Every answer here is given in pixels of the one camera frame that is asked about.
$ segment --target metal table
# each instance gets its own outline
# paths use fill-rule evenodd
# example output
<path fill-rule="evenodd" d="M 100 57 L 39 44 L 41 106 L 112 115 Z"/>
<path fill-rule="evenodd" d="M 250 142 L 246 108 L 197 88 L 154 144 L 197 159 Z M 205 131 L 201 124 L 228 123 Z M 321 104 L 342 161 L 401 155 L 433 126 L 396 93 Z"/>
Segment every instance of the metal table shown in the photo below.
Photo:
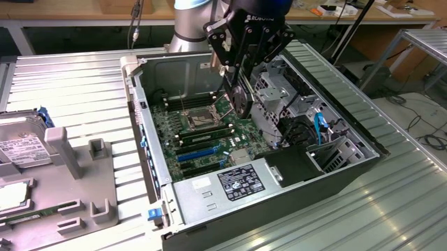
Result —
<path fill-rule="evenodd" d="M 442 250 L 447 244 L 445 165 L 378 110 L 312 47 L 286 49 L 386 147 L 390 156 L 334 196 L 221 243 L 222 250 Z M 156 50 L 18 57 L 6 109 L 49 107 L 54 123 L 78 128 L 73 145 L 93 136 L 112 142 L 120 224 L 47 250 L 160 250 L 140 216 L 148 199 L 128 123 L 118 58 Z"/>
<path fill-rule="evenodd" d="M 385 62 L 385 59 L 388 58 L 389 54 L 393 52 L 396 46 L 402 40 L 406 40 L 413 46 L 400 54 L 398 58 L 389 67 L 390 72 L 393 72 L 393 70 L 397 68 L 401 61 L 410 53 L 413 47 L 417 47 L 420 50 L 426 52 L 426 54 L 430 55 L 442 65 L 447 65 L 447 30 L 400 30 L 393 40 L 390 41 L 389 46 L 386 47 L 378 61 L 373 65 L 369 75 L 364 76 L 362 80 L 360 80 L 361 90 L 366 89 L 366 85 L 370 81 L 372 76 L 376 74 L 381 64 Z M 444 71 L 430 79 L 429 83 L 425 85 L 425 89 L 428 89 L 436 83 L 442 74 Z"/>

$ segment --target robotic arm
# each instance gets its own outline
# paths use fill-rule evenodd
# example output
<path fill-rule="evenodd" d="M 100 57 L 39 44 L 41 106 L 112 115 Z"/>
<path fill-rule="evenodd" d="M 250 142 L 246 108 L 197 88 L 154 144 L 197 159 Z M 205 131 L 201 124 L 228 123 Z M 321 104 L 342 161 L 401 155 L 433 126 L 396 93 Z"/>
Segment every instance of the robotic arm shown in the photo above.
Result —
<path fill-rule="evenodd" d="M 240 118 L 252 105 L 249 76 L 254 66 L 268 63 L 294 38 L 285 25 L 292 0 L 232 0 L 222 19 L 208 22 L 204 32 L 221 65 L 222 87 Z M 230 46 L 224 46 L 226 31 Z"/>

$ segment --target warning label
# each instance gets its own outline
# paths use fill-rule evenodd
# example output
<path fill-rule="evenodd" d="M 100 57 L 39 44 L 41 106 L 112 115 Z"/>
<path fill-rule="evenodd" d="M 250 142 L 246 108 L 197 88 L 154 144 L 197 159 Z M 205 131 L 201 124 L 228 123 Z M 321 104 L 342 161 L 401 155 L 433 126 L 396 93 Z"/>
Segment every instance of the warning label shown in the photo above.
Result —
<path fill-rule="evenodd" d="M 38 137 L 0 142 L 0 151 L 15 165 L 49 158 Z"/>
<path fill-rule="evenodd" d="M 217 174 L 217 178 L 230 201 L 265 190 L 252 165 L 222 172 Z"/>

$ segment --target workbench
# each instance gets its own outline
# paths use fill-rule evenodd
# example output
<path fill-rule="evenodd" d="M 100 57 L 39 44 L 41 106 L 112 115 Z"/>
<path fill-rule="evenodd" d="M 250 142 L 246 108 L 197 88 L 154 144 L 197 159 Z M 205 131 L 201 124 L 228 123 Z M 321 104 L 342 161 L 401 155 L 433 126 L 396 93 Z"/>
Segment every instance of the workbench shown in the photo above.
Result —
<path fill-rule="evenodd" d="M 153 12 L 142 14 L 141 25 L 173 25 L 173 10 L 165 0 L 152 0 Z M 340 25 L 349 25 L 345 34 L 358 16 L 342 17 Z M 332 25 L 337 17 L 318 17 L 308 10 L 289 10 L 285 16 L 290 25 Z M 361 24 L 364 25 L 422 25 L 429 29 L 438 20 L 436 16 L 392 18 L 370 7 Z M 10 33 L 21 55 L 33 55 L 33 47 L 26 38 L 23 27 L 74 27 L 74 26 L 128 26 L 129 15 L 105 15 L 96 0 L 38 0 L 31 4 L 0 2 L 0 26 Z"/>
<path fill-rule="evenodd" d="M 390 152 L 334 196 L 214 246 L 209 251 L 442 250 L 447 244 L 447 166 L 405 133 L 308 44 L 286 47 L 344 108 Z M 160 49 L 19 56 L 0 65 L 6 110 L 46 106 L 55 126 L 77 127 L 72 146 L 112 142 L 120 224 L 46 250 L 160 250 L 158 233 L 140 215 L 148 209 L 120 57 Z"/>

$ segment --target blue cable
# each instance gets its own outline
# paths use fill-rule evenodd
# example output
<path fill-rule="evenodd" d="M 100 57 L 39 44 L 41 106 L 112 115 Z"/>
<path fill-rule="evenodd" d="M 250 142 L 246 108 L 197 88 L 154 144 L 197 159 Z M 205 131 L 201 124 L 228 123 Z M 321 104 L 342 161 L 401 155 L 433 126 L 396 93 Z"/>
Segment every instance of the blue cable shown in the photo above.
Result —
<path fill-rule="evenodd" d="M 320 126 L 324 126 L 325 128 L 329 127 L 329 125 L 324 121 L 322 114 L 317 112 L 313 117 L 313 126 L 316 130 L 316 135 L 318 137 L 318 145 L 321 144 L 321 133 L 320 133 Z"/>

